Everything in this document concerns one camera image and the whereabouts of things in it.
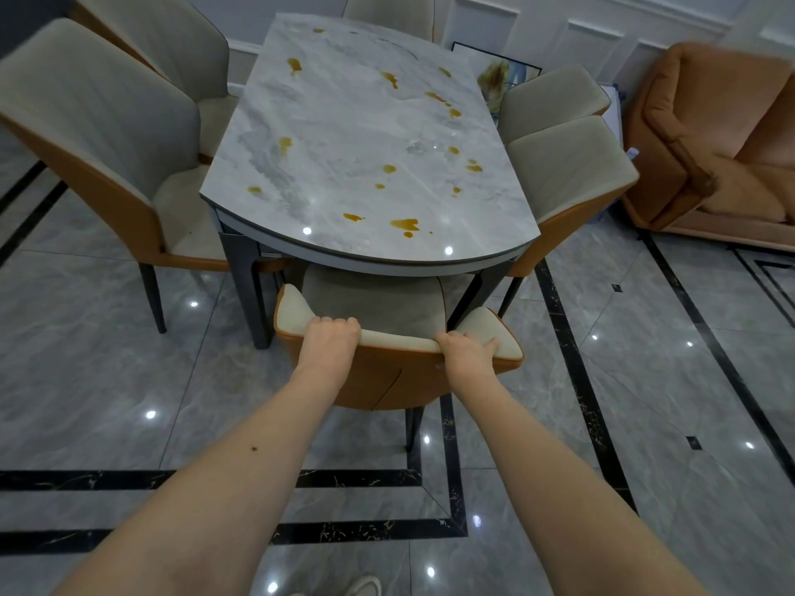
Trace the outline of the person's left hand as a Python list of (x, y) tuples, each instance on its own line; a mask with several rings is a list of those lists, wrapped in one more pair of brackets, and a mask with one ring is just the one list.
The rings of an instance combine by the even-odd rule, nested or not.
[(295, 376), (310, 377), (324, 385), (340, 389), (344, 385), (354, 360), (359, 342), (313, 342), (308, 339), (305, 327)]

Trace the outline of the person's right forearm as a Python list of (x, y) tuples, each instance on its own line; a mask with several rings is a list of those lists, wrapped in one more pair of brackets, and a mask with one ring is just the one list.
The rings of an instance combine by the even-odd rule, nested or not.
[(496, 377), (451, 380), (556, 596), (709, 596), (631, 506)]

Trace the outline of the person's left forearm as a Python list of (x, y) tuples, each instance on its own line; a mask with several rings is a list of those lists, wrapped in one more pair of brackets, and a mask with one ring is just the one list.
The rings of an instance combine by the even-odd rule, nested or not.
[(157, 489), (53, 596), (247, 596), (350, 367), (300, 365), (276, 396)]

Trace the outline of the black framed picture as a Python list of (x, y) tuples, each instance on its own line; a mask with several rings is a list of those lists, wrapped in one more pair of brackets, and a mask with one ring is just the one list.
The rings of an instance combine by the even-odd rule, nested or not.
[(461, 55), (475, 73), (482, 97), (494, 123), (499, 122), (499, 114), (504, 94), (524, 82), (538, 77), (542, 68), (507, 58), (502, 55), (473, 48), (455, 41), (451, 50)]

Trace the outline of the grey and orange dining chair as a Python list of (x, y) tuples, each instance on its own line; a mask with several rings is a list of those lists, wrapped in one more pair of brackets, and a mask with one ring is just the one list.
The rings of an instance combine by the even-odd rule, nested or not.
[(512, 280), (499, 318), (540, 261), (639, 179), (620, 142), (598, 115), (514, 139), (506, 150), (540, 236), (506, 273)]
[(310, 377), (290, 378), (285, 391), (305, 392), (322, 416), (331, 405), (364, 411), (405, 410), (411, 450), (424, 407), (452, 391), (434, 340), (447, 332), (438, 277), (372, 276), (309, 265), (300, 286), (283, 284), (273, 327), (296, 368), (305, 327), (316, 317), (355, 318), (362, 329), (351, 370), (340, 389)]
[(497, 129), (504, 145), (565, 122), (603, 115), (611, 99), (576, 64), (556, 68), (507, 90)]
[(209, 165), (238, 98), (227, 87), (230, 48), (186, 0), (72, 0), (70, 17), (183, 91), (200, 111), (200, 161)]
[(342, 17), (380, 25), (443, 46), (452, 0), (346, 0)]
[(137, 261), (157, 329), (155, 268), (230, 272), (254, 345), (267, 349), (253, 240), (219, 231), (200, 188), (200, 111), (185, 93), (103, 37), (54, 19), (0, 60), (0, 121), (117, 234)]

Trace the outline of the grey marble dining table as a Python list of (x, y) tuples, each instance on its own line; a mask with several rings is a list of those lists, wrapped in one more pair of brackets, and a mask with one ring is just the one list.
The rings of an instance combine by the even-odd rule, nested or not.
[(274, 17), (200, 195), (258, 350), (273, 339), (260, 260), (472, 273), (451, 330), (540, 235), (467, 62), (343, 18)]

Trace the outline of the orange fabric sofa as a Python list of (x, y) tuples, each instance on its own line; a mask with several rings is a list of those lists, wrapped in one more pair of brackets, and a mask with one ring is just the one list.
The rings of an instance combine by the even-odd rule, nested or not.
[(640, 229), (795, 253), (795, 63), (682, 42), (623, 115)]

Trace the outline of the person's right hand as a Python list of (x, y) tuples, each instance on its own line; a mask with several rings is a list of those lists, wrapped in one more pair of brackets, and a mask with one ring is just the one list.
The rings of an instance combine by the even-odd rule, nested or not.
[(445, 360), (452, 392), (459, 398), (487, 391), (496, 383), (492, 360)]

